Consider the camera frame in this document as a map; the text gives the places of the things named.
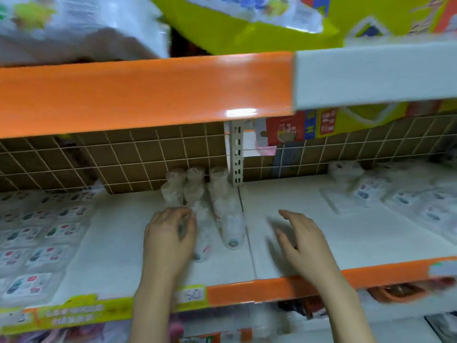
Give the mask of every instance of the forearm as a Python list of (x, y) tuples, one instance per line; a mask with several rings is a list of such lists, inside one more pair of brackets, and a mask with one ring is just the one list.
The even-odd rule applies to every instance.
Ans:
[(323, 300), (335, 342), (374, 343), (357, 291), (341, 273), (334, 274), (317, 286)]
[(168, 318), (173, 285), (140, 284), (134, 298), (129, 343), (168, 343)]

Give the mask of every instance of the shelf upright post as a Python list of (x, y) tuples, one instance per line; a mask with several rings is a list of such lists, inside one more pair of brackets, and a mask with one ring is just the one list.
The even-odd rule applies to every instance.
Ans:
[(244, 120), (228, 122), (230, 126), (230, 178), (233, 187), (243, 185), (243, 131)]

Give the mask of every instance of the orange shelf edge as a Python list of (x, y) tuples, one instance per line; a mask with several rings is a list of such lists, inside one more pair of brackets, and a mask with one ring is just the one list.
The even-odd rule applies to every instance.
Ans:
[(0, 138), (293, 114), (293, 53), (0, 68)]
[[(430, 266), (448, 260), (457, 261), (457, 257), (353, 268), (343, 270), (342, 273), (353, 288), (372, 288), (429, 279)], [(244, 302), (291, 300), (318, 294), (317, 290), (300, 276), (216, 285), (208, 287), (207, 291), (209, 304), (214, 307)]]

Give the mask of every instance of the price label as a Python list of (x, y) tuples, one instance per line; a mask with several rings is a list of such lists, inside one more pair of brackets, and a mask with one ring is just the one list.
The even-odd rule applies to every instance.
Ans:
[(209, 307), (204, 285), (180, 288), (175, 292), (174, 297), (176, 301), (174, 311), (190, 311)]

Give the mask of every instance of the hand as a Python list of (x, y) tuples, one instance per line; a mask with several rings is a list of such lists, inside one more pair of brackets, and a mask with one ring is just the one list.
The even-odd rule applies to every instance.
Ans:
[[(180, 241), (178, 225), (187, 216), (186, 235)], [(167, 208), (154, 214), (144, 231), (143, 272), (141, 283), (152, 282), (174, 286), (191, 259), (197, 233), (197, 221), (186, 207)]]
[(290, 221), (297, 238), (298, 250), (290, 244), (282, 231), (277, 230), (279, 242), (286, 259), (303, 278), (315, 287), (319, 287), (321, 284), (329, 282), (329, 276), (341, 275), (325, 236), (312, 219), (301, 213), (282, 209), (279, 210), (279, 214)]

